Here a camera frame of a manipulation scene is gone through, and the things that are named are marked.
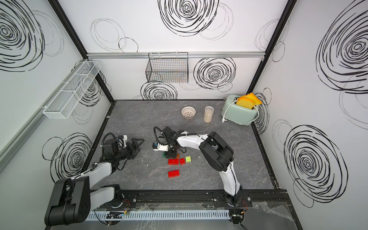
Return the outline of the red long lego brick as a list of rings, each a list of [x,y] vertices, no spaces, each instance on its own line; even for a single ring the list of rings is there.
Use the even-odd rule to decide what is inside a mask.
[[[169,159],[168,165],[179,165],[179,159]]]

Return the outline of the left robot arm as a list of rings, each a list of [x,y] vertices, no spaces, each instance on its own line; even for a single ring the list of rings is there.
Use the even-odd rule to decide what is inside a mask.
[[[133,160],[140,152],[144,139],[128,139],[126,135],[109,133],[102,140],[102,155],[92,167],[76,176],[56,181],[46,210],[44,222],[48,227],[84,222],[89,213],[100,206],[121,207],[127,200],[118,184],[92,188],[115,171],[123,170],[120,162]]]

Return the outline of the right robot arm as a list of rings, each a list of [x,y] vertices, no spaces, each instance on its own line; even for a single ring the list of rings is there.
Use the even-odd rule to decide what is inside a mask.
[[[188,148],[201,151],[208,164],[219,172],[225,192],[225,199],[230,206],[251,206],[251,199],[244,196],[234,169],[234,151],[216,132],[200,135],[184,130],[173,131],[168,126],[153,128],[156,141],[152,144],[154,151],[162,151],[169,161],[182,164],[186,159],[180,158],[178,151],[186,153]]]

